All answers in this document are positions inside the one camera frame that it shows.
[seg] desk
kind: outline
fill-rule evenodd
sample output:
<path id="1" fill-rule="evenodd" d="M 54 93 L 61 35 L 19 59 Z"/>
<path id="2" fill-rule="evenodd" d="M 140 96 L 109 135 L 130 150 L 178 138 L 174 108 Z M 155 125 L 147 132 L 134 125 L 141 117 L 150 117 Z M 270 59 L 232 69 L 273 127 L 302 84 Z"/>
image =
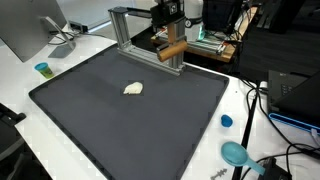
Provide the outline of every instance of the desk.
<path id="1" fill-rule="evenodd" d="M 261 83 L 261 87 L 267 87 L 267 83 Z M 262 95 L 262 107 L 267 110 L 267 97 Z M 293 143 L 308 144 L 317 147 L 310 133 L 292 126 L 273 121 L 280 131 Z M 284 141 L 276 130 L 271 126 L 268 119 L 262 113 L 258 103 L 253 119 L 251 134 L 248 143 L 248 153 L 253 160 L 286 152 L 289 144 Z M 287 171 L 285 156 L 276 158 L 277 165 Z M 290 170 L 293 180 L 319 179 L 320 161 L 307 155 L 297 154 L 289 156 Z M 245 179 L 256 180 L 257 173 L 250 171 Z"/>
<path id="2" fill-rule="evenodd" d="M 16 128 L 53 179 L 102 180 L 106 178 L 93 163 L 28 96 L 30 90 L 46 81 L 34 70 L 37 63 L 48 62 L 57 75 L 116 43 L 94 36 L 82 36 L 75 41 L 76 49 L 65 59 L 47 58 L 55 47 L 46 46 L 26 63 L 6 46 L 1 47 L 0 102 L 27 115 Z M 223 161 L 220 147 L 225 141 L 242 140 L 248 115 L 245 95 L 249 88 L 240 80 L 229 78 L 229 86 L 184 173 L 184 180 L 208 180 L 223 168 L 228 169 L 225 179 L 232 177 L 234 168 Z M 221 126 L 223 114 L 233 118 L 230 128 Z"/>
<path id="3" fill-rule="evenodd" d="M 244 20 L 242 21 L 240 27 L 239 27 L 239 32 L 241 35 L 244 35 L 250 25 L 250 22 L 252 21 L 252 19 L 254 18 L 256 12 L 257 12 L 258 8 L 257 7 L 252 7 L 250 11 L 248 11 L 248 14 L 250 14 L 250 20 L 248 18 L 244 18 Z M 151 42 L 155 43 L 155 44 L 163 44 L 165 43 L 162 40 L 157 39 L 155 36 L 153 36 L 151 38 Z M 234 56 L 235 52 L 236 52 L 236 48 L 234 48 L 232 45 L 228 45 L 225 50 L 220 54 L 216 54 L 213 50 L 212 52 L 208 52 L 205 50 L 201 50 L 199 48 L 194 48 L 194 47 L 188 47 L 188 49 L 186 50 L 186 52 L 192 53 L 192 54 L 197 54 L 199 56 L 203 56 L 209 59 L 214 59 L 217 61 L 222 61 L 222 62 L 230 62 L 232 57 Z"/>

